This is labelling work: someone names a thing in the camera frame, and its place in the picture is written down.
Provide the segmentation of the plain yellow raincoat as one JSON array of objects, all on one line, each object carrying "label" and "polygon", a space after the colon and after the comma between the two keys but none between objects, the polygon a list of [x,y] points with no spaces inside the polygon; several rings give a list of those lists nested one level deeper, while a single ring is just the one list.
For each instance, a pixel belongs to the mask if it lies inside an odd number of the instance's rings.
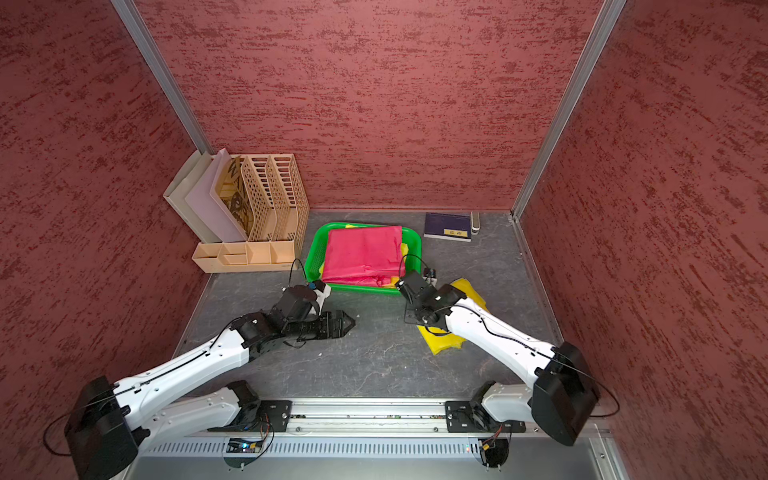
[{"label": "plain yellow raincoat", "polygon": [[[485,300],[477,293],[467,279],[457,279],[453,281],[451,285],[465,293],[467,297],[479,305],[482,310],[488,312]],[[464,338],[438,328],[427,329],[423,326],[418,326],[418,330],[433,355],[438,355],[439,353],[452,348],[460,349],[465,342]]]}]

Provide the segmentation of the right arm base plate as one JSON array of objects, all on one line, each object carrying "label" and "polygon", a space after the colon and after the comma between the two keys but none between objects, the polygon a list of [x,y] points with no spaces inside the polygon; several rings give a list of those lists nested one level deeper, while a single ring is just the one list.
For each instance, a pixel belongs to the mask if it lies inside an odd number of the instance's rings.
[{"label": "right arm base plate", "polygon": [[497,421],[479,403],[473,401],[446,401],[445,418],[449,433],[525,433],[521,421]]}]

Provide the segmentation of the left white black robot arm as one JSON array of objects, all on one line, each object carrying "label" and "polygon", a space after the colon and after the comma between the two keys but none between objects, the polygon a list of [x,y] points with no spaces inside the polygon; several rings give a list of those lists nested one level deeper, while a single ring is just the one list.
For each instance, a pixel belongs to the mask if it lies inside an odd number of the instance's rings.
[{"label": "left white black robot arm", "polygon": [[84,385],[64,427],[78,478],[111,479],[156,445],[259,422],[260,399],[245,381],[202,397],[188,394],[277,347],[346,336],[356,322],[341,310],[324,310],[330,294],[321,281],[287,287],[272,308],[231,320],[179,357],[117,382],[101,376]]}]

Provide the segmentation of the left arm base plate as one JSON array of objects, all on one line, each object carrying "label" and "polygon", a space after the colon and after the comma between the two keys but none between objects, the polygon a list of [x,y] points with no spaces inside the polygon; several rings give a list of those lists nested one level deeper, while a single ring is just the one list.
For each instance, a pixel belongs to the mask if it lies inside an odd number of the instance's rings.
[{"label": "left arm base plate", "polygon": [[282,433],[287,429],[293,402],[289,400],[252,401],[241,408],[234,420],[221,428],[225,432]]}]

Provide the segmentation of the pink raincoat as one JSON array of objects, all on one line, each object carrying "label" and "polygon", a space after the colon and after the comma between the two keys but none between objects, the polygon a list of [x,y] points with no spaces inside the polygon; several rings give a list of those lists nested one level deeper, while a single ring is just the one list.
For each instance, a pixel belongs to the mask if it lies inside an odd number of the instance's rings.
[{"label": "pink raincoat", "polygon": [[323,281],[371,288],[393,288],[403,259],[400,226],[332,230],[328,236]]}]

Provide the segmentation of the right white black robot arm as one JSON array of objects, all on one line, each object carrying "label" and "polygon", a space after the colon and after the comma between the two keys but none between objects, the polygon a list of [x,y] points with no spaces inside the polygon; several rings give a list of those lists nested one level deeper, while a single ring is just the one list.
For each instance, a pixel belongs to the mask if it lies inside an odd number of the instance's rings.
[{"label": "right white black robot arm", "polygon": [[416,324],[471,342],[511,370],[520,385],[488,382],[469,401],[471,424],[481,431],[506,423],[534,423],[556,442],[572,446],[600,399],[597,381],[574,345],[537,340],[483,309],[465,292],[429,284],[411,272],[395,284]]}]

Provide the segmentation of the yellow duck raincoat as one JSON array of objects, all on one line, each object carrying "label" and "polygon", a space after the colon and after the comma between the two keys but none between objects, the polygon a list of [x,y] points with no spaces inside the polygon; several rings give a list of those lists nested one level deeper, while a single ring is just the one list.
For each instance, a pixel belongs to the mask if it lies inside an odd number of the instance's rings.
[{"label": "yellow duck raincoat", "polygon": [[352,287],[393,289],[405,272],[405,257],[410,253],[405,243],[398,249],[396,254],[390,247],[355,247],[346,254],[341,247],[328,245],[325,261],[318,267],[320,279]]}]

